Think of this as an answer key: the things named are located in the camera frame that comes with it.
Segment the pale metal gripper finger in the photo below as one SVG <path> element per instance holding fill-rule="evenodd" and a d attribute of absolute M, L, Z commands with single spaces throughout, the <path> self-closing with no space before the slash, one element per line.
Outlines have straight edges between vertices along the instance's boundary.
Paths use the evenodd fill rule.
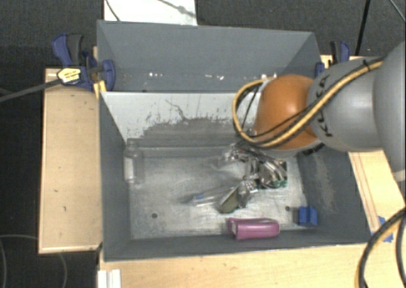
<path fill-rule="evenodd" d="M 246 188 L 234 187 L 224 197 L 222 197 L 218 204 L 218 211 L 220 213 L 232 213 L 236 209 L 247 207 L 250 191 Z"/>
<path fill-rule="evenodd" d="M 258 192 L 258 184 L 255 181 L 243 180 L 240 183 L 236 184 L 226 184 L 214 187 L 212 189 L 204 190 L 199 193 L 191 194 L 186 198 L 186 204 L 192 206 L 205 206 L 209 204 L 219 204 L 219 201 L 224 197 L 232 188 L 241 187 L 246 188 L 250 191 L 251 196 Z"/>

